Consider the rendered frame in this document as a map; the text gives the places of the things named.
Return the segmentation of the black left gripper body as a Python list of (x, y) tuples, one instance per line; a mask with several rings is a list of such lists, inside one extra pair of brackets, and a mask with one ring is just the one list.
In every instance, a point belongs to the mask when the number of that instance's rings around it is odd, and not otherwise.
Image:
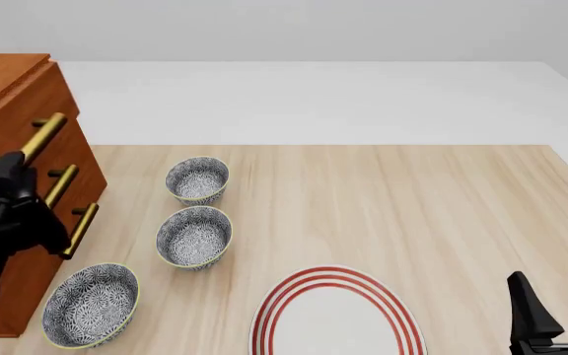
[(50, 254), (70, 248), (66, 227), (38, 197), (0, 197), (0, 256), (36, 246)]

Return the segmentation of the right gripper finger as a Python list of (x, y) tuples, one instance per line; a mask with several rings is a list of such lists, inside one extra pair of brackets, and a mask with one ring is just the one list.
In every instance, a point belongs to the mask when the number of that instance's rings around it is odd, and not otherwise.
[(564, 328), (548, 312), (522, 271), (507, 278), (512, 305), (512, 342), (552, 342)]

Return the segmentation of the white plate with red rings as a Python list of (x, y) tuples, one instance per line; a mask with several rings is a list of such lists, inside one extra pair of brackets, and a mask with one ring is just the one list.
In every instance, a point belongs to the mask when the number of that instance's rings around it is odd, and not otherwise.
[(414, 315), (388, 286), (345, 265), (316, 265), (264, 295), (248, 355), (428, 354)]

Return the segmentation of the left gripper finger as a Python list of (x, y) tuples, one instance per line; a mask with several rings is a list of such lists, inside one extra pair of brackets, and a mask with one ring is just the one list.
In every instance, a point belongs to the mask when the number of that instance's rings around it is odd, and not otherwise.
[(0, 185), (23, 185), (25, 155), (13, 151), (0, 156)]
[(17, 199), (36, 197), (36, 168), (21, 168), (13, 177), (13, 196)]

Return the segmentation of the small patterned bowl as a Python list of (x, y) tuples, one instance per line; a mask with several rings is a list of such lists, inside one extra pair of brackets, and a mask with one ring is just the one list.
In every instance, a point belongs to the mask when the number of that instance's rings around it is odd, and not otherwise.
[(209, 206), (222, 197), (229, 178), (225, 162), (198, 156), (173, 165), (166, 174), (165, 186), (184, 206)]

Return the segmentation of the medium patterned bowl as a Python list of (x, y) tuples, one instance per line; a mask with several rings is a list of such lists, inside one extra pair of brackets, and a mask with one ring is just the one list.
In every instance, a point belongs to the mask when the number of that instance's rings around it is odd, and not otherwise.
[(211, 206), (191, 206), (171, 215), (156, 234), (157, 254), (185, 271), (199, 271), (218, 262), (233, 240), (233, 224)]

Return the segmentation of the large patterned bowl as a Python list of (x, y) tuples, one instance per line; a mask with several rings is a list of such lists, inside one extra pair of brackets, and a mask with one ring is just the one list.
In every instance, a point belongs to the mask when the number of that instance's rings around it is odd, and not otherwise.
[(97, 348), (120, 336), (140, 298), (136, 275), (125, 265), (90, 265), (67, 277), (47, 299), (42, 333), (66, 350)]

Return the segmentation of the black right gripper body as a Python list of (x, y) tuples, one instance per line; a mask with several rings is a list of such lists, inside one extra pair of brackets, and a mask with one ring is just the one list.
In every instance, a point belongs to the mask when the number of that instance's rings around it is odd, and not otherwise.
[(553, 342), (551, 333), (510, 336), (512, 355), (568, 355), (568, 342)]

